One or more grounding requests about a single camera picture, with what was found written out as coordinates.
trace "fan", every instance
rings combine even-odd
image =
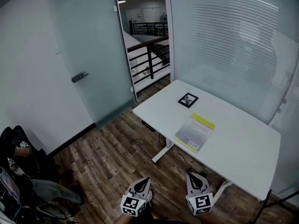
[[[161,21],[161,22],[167,22],[167,15],[166,15],[166,14],[163,14],[163,15],[160,17],[160,21]]]

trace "person's hand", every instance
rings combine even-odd
[[[30,150],[25,147],[15,147],[14,155],[28,157],[30,154]]]

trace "frosted glass door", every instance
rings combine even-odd
[[[268,124],[294,74],[299,0],[171,0],[175,79]]]
[[[135,102],[115,5],[115,0],[49,0],[70,77],[88,73],[74,85],[98,127]]]

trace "floor plank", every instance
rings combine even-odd
[[[138,95],[142,103],[170,83],[169,77]],[[203,166],[177,147],[157,164],[152,157],[162,149],[159,134],[141,124],[128,109],[101,130],[93,129],[54,158],[59,171],[73,169],[71,182],[79,184],[85,193],[85,204],[77,207],[76,221],[86,224],[112,224],[121,214],[120,203],[128,185],[141,177],[152,179],[154,191],[152,213],[155,217],[198,224],[186,205],[185,176],[190,163],[198,172],[207,174],[211,191],[221,186],[223,178]],[[71,183],[62,180],[62,184]],[[222,224],[246,224],[258,212],[261,203],[232,185],[213,207],[212,214]],[[292,214],[274,206],[264,210],[257,224],[288,224]]]

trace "black railing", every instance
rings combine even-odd
[[[131,70],[132,70],[132,72],[134,72],[136,67],[139,67],[143,64],[148,63],[148,66],[145,69],[143,69],[141,71],[138,71],[136,73],[134,72],[133,78],[140,75],[141,73],[144,74],[144,76],[142,78],[134,81],[134,84],[137,84],[138,82],[141,82],[142,80],[146,79],[147,77],[150,77],[151,79],[154,79],[154,74],[155,73],[165,69],[166,67],[168,67],[170,65],[169,58],[165,58],[165,55],[169,54],[169,45],[160,45],[158,48],[156,48],[154,46],[155,43],[162,42],[162,41],[165,41],[165,40],[168,40],[168,36],[160,37],[160,38],[157,38],[157,39],[154,39],[154,40],[151,40],[151,41],[148,41],[148,42],[144,42],[144,43],[141,43],[141,44],[138,44],[138,45],[135,45],[133,47],[128,48],[128,53],[131,52],[131,51],[143,48],[143,47],[147,48],[147,52],[142,53],[138,56],[132,57],[129,60],[131,62],[131,61],[133,61],[137,58],[140,58],[142,56],[145,56],[145,55],[148,56],[148,60],[146,60],[146,61],[143,61],[139,64],[136,62],[135,65],[131,64]],[[158,57],[161,59],[161,61],[156,63],[156,64],[153,64],[152,61],[154,59],[158,58]],[[154,71],[153,68],[156,67],[159,64],[162,64],[161,65],[162,67]]]
[[[129,24],[131,35],[168,35],[167,22],[132,23],[132,21],[129,21]]]

